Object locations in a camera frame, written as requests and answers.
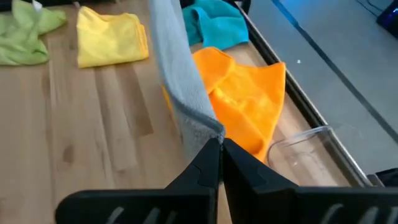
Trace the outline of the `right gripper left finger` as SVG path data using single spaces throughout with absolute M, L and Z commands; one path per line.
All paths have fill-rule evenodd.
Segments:
M 209 139 L 185 170 L 166 189 L 218 189 L 220 180 L 221 144 Z

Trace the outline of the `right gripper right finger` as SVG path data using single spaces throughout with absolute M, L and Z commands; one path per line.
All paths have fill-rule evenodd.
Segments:
M 295 183 L 231 139 L 223 143 L 223 182 L 233 224 L 292 224 Z

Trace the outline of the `orange microfiber towel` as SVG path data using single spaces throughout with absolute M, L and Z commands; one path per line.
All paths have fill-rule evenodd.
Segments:
M 284 104 L 285 63 L 242 65 L 215 47 L 192 57 L 216 119 L 225 128 L 224 139 L 264 161 Z

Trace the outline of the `grey microfiber towel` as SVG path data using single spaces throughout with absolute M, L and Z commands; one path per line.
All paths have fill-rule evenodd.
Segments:
M 193 61 L 179 0 L 149 0 L 150 29 L 162 84 L 188 161 L 205 143 L 225 136 Z

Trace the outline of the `teal microfiber towel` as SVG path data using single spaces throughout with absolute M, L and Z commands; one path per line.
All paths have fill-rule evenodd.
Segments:
M 195 0 L 182 13 L 190 46 L 225 50 L 249 41 L 244 17 L 223 0 Z

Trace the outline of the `yellow microfiber towel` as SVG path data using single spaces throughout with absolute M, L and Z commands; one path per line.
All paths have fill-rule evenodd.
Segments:
M 145 27 L 135 14 L 98 14 L 89 7 L 78 11 L 79 68 L 135 62 L 149 57 Z

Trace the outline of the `green microfiber towel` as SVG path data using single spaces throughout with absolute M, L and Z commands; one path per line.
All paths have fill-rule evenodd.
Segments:
M 36 0 L 12 0 L 11 13 L 0 13 L 0 65 L 37 65 L 49 60 L 40 39 L 67 22 L 63 10 L 44 8 Z

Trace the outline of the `clear plastic bin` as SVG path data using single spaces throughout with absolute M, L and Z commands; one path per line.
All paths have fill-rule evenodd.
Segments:
M 373 186 L 329 125 L 309 129 L 271 144 L 267 163 L 271 169 L 297 185 Z

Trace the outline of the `black floor device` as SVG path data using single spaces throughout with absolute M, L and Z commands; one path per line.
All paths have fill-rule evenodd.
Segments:
M 398 5 L 391 4 L 378 17 L 376 22 L 389 32 L 398 30 Z

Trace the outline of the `black metal table frame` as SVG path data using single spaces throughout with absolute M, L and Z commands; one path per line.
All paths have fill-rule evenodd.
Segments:
M 228 2 L 244 16 L 255 62 L 286 66 L 272 144 L 329 125 L 371 183 L 398 174 L 398 39 L 363 0 Z

